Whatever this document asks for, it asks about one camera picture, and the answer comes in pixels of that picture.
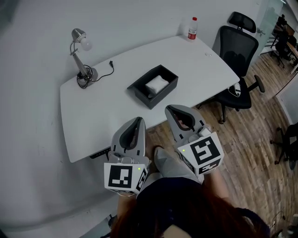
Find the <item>chair headrest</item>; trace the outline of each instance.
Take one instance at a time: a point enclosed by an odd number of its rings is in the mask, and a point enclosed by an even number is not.
[[[251,18],[238,12],[233,12],[228,22],[252,33],[255,33],[257,29],[255,22]]]

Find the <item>desk leg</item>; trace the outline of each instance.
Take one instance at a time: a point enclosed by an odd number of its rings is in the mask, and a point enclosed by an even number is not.
[[[294,67],[294,69],[291,71],[291,74],[295,72],[295,70],[298,68],[298,64]]]

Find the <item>desk lamp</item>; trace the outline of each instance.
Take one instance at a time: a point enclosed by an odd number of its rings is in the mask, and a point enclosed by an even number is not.
[[[84,65],[79,57],[76,55],[76,52],[80,52],[77,48],[75,48],[76,43],[80,43],[82,45],[83,50],[88,51],[92,48],[92,44],[89,40],[86,39],[86,33],[79,28],[73,29],[71,32],[73,37],[73,41],[70,44],[70,55],[73,56],[80,72],[77,75],[77,82],[81,88],[86,88],[94,83],[94,81],[98,77],[98,73],[96,69],[89,67],[88,65]]]

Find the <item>black box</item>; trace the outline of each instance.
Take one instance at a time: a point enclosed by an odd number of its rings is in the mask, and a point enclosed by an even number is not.
[[[157,95],[149,99],[149,92],[145,84],[149,83],[152,79],[160,75],[164,80],[169,82]],[[135,91],[136,97],[141,100],[147,107],[152,109],[161,100],[165,98],[174,88],[176,88],[178,82],[178,76],[173,74],[170,70],[163,67],[162,65],[156,66],[155,68],[149,70],[142,77],[140,77],[136,82],[130,85],[127,89],[133,89]]]

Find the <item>lamp base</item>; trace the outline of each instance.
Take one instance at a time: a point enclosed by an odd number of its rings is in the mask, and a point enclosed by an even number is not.
[[[97,78],[98,78],[98,72],[96,71],[96,69],[94,69],[94,68],[91,68],[91,69],[92,69],[93,75],[90,78],[88,78],[88,80],[89,80],[88,84],[87,84],[87,82],[88,82],[87,79],[77,79],[78,84],[83,88],[94,84],[95,83],[94,81],[97,80]]]

